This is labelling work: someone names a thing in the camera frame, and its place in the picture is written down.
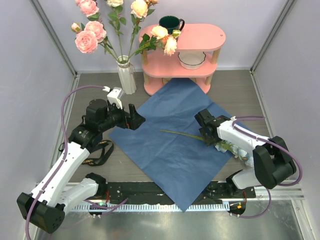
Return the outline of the artificial flower bunch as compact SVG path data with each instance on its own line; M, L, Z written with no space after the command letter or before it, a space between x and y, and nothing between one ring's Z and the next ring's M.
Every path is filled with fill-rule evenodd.
M200 141L205 141L203 137L201 136L196 136L196 135L191 135L191 134L186 134L182 132L176 132L176 131L170 131L170 130L160 130L161 132L166 132L166 133L171 133L171 134L178 134L178 135L183 135L187 136L190 138L194 138ZM247 166L253 168L254 167L254 158L245 150L242 148L238 147L237 145L229 142L229 141L220 141L218 143L214 144L215 148L217 151L226 153L227 151L231 152L235 158L238 158L239 160L243 161Z

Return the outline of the black ribbon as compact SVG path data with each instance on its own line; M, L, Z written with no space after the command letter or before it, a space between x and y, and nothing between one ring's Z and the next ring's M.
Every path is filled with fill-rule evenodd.
M99 167L104 165L111 154L114 151L115 145L111 140L102 139L100 141L94 140L93 143L85 143L80 144L75 141L70 141L67 144L67 155L71 153L70 147L72 145L79 145L80 150L85 150L86 147L88 147L87 151L89 152L89 156L86 158L80 158L75 161L76 168L78 168L80 165L87 165L90 167ZM99 157L92 157L90 156L92 153L100 152Z

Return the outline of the blue wrapping paper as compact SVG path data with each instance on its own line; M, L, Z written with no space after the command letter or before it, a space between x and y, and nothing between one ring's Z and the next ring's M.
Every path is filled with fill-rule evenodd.
M232 157L198 139L195 115L227 112L188 78L174 78L151 96L138 113L145 122L136 130L114 128L112 141L182 210L202 193Z

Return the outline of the peach spray rose stem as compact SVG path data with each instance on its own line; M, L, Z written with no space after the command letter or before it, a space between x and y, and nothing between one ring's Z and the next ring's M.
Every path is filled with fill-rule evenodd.
M162 49L163 54L172 56L176 53L178 48L178 38L181 31L174 29L172 33L162 26L154 26L149 33L143 34L140 37L140 42L137 50L129 53L128 58L141 54L143 51Z

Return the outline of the pink peony flower stem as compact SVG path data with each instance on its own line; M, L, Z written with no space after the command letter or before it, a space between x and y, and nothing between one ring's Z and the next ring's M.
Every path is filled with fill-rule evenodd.
M75 34L75 45L81 53L92 54L101 46L105 54L110 54L116 62L120 62L103 23L98 20L90 20L86 24L74 22L70 28Z

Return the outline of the green leafy flower stem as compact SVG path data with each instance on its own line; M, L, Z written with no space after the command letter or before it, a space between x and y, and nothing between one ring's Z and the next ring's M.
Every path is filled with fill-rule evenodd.
M122 48L121 35L121 25L126 24L126 19L121 16L123 12L123 0L106 0L106 4L110 7L111 12L107 14L109 17L108 23L113 27L115 34L118 37L119 47L120 47L120 55L117 57L117 62L119 64L126 64L128 61L125 60Z

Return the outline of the pink rose flower stem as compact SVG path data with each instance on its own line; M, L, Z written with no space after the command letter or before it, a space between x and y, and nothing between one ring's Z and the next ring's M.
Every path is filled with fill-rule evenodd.
M79 7L80 11L86 16L89 21L100 21L100 9L95 0L77 0L76 6Z

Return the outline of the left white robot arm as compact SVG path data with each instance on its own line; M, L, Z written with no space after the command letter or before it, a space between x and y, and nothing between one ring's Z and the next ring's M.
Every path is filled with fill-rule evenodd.
M134 104L129 111L103 99L92 100L82 122L71 132L68 142L48 174L31 193L22 192L16 202L27 224L48 234L54 233L76 205L89 197L102 199L107 192L106 179L89 173L75 187L64 188L83 161L98 149L103 133L114 127L136 130L145 122Z

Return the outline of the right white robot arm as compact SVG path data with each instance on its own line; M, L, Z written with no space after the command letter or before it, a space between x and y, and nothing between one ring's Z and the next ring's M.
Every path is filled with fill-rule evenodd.
M249 117L214 117L207 109L199 111L194 117L207 146L231 143L253 160L253 168L237 171L226 179L225 190L230 197L236 198L244 189L255 186L268 190L276 186L284 187L285 179L302 172L301 165L281 137L262 136L238 125L238 122L247 121Z

